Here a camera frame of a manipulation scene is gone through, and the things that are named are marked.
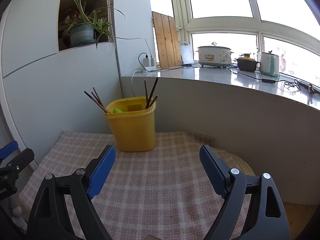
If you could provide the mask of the gloved left hand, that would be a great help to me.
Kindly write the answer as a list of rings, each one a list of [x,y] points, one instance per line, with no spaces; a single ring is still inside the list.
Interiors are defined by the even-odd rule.
[[[10,207],[12,211],[11,220],[12,222],[23,232],[27,231],[27,223],[23,219],[23,207],[20,202],[18,195],[13,195],[10,198]]]

